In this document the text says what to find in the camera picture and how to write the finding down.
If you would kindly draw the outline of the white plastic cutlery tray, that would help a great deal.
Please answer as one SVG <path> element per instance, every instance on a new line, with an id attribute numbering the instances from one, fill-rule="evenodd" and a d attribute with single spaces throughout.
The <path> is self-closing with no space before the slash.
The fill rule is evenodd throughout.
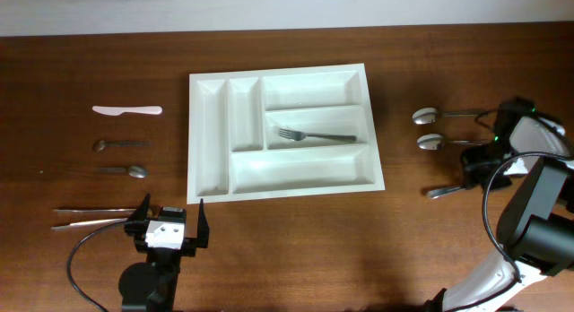
<path id="1" fill-rule="evenodd" d="M 188 204 L 385 188 L 362 64 L 190 74 L 188 128 Z"/>

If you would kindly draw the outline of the upper metal chopstick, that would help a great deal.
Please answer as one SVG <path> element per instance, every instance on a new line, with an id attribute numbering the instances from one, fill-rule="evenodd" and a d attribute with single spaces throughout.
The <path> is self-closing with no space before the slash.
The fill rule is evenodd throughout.
<path id="1" fill-rule="evenodd" d="M 111 209 L 101 209 L 101 208 L 56 208 L 52 209 L 52 212 L 78 212 L 78 213 L 96 213 L 96 212 L 134 212 L 133 208 L 111 208 Z"/>

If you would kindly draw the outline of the silver tablespoon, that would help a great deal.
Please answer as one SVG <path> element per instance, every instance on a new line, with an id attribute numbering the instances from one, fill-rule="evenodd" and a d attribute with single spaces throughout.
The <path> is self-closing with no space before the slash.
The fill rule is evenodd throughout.
<path id="1" fill-rule="evenodd" d="M 489 142 L 489 140 L 453 140 L 442 134 L 425 134 L 419 137 L 416 143 L 422 150 L 437 151 L 449 144 L 476 146 L 488 144 Z"/>
<path id="2" fill-rule="evenodd" d="M 441 111 L 437 108 L 421 108 L 412 115 L 412 121 L 416 125 L 429 125 L 437 122 L 443 117 L 477 117 L 486 112 L 483 108 L 473 108 L 464 110 Z"/>

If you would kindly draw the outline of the pink plastic knife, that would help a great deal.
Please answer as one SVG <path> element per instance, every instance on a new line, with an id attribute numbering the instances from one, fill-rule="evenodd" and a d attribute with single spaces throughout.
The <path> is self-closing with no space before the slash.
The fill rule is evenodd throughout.
<path id="1" fill-rule="evenodd" d="M 141 107 L 93 106 L 92 110 L 96 113 L 113 117 L 127 113 L 157 116 L 163 112 L 163 109 L 160 106 L 141 106 Z"/>

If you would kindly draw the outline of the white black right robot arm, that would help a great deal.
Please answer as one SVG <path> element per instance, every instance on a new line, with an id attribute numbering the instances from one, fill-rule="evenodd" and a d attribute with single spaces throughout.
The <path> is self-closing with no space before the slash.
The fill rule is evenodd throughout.
<path id="1" fill-rule="evenodd" d="M 465 142 L 463 183 L 434 189 L 436 199 L 479 186 L 483 226 L 494 246 L 463 281 L 426 301 L 424 310 L 501 311 L 526 287 L 573 268 L 573 144 L 561 121 L 516 97 L 493 111 L 489 142 Z"/>

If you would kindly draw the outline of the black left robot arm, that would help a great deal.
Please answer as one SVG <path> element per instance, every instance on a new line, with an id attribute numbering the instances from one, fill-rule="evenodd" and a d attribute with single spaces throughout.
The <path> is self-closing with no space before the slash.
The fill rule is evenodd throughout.
<path id="1" fill-rule="evenodd" d="M 146 260 L 131 264 L 122 272 L 118 290 L 123 311 L 171 311 L 174 307 L 181 259 L 194 257 L 196 250 L 207 248 L 210 228 L 204 204 L 199 204 L 197 230 L 187 237 L 187 211 L 162 207 L 158 216 L 148 215 L 151 196 L 127 218 L 124 232 L 134 239 L 137 252 Z"/>

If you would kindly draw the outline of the small dark metal teaspoon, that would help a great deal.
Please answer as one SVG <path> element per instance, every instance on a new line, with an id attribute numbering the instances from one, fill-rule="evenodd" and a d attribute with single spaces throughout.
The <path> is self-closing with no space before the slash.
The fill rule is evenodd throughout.
<path id="1" fill-rule="evenodd" d="M 92 150 L 94 152 L 102 152 L 106 148 L 114 148 L 114 147 L 145 147 L 150 146 L 150 142 L 145 141 L 106 141 L 106 140 L 98 140 L 92 146 Z"/>

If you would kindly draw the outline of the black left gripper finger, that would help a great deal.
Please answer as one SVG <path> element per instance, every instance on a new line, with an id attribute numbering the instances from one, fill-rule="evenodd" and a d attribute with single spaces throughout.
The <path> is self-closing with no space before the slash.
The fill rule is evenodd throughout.
<path id="1" fill-rule="evenodd" d="M 196 229 L 196 247 L 208 248 L 210 227 L 205 215 L 204 199 L 200 200 Z"/>
<path id="2" fill-rule="evenodd" d="M 147 226 L 148 212 L 150 209 L 151 195 L 147 194 L 142 203 L 135 209 L 135 211 L 126 219 L 124 232 L 127 236 L 136 236 L 142 234 Z"/>

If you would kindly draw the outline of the silver fork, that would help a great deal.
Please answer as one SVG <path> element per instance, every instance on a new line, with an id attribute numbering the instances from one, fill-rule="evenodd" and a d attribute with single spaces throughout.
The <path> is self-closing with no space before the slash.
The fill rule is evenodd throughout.
<path id="1" fill-rule="evenodd" d="M 327 140 L 346 142 L 346 143 L 354 143 L 357 141 L 357 137 L 355 135 L 304 133 L 301 131 L 295 131 L 295 130 L 284 129 L 284 128 L 279 128 L 277 133 L 279 136 L 281 136 L 283 138 L 293 140 L 296 142 L 303 141 L 307 138 L 327 139 Z"/>
<path id="2" fill-rule="evenodd" d="M 435 188 L 432 190 L 429 190 L 426 193 L 426 196 L 430 199 L 437 199 L 437 198 L 441 198 L 443 196 L 446 195 L 451 195 L 454 194 L 456 192 L 461 192 L 461 191 L 465 191 L 466 188 L 464 186 L 445 186 L 445 187 L 440 187 L 440 188 Z"/>

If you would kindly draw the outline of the small silver teaspoon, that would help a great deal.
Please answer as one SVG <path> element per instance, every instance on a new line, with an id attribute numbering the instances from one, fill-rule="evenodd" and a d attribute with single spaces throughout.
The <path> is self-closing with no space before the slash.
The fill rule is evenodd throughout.
<path id="1" fill-rule="evenodd" d="M 96 171 L 105 174 L 127 174 L 132 178 L 146 178 L 148 176 L 147 169 L 136 165 L 128 167 L 99 167 L 96 168 Z"/>

